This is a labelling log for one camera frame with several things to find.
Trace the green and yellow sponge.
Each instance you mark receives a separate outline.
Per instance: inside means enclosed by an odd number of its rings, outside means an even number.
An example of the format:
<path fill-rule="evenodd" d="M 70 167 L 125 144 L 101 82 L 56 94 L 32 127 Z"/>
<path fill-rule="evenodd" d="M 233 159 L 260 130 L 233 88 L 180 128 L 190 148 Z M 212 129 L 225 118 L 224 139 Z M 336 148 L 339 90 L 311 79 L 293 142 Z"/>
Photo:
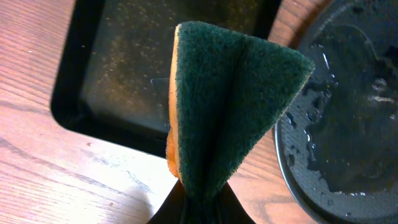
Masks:
<path fill-rule="evenodd" d="M 215 197 L 314 69 L 258 37 L 200 21 L 176 27 L 167 158 L 191 200 Z"/>

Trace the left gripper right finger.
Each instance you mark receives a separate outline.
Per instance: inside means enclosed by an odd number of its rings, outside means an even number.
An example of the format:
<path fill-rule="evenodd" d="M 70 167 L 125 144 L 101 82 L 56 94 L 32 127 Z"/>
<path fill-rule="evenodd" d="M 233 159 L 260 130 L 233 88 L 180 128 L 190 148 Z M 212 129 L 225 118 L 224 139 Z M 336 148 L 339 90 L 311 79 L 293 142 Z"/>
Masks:
<path fill-rule="evenodd" d="M 217 195 L 218 224 L 255 224 L 246 213 L 229 183 L 225 183 Z"/>

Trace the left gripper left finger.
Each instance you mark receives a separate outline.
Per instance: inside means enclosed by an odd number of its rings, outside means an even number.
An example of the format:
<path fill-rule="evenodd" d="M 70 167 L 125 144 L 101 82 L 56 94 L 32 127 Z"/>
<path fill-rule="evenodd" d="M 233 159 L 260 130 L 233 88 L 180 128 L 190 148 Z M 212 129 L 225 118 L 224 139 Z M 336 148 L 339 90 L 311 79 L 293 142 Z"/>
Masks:
<path fill-rule="evenodd" d="M 184 224 L 186 208 L 185 190 L 178 180 L 147 224 Z"/>

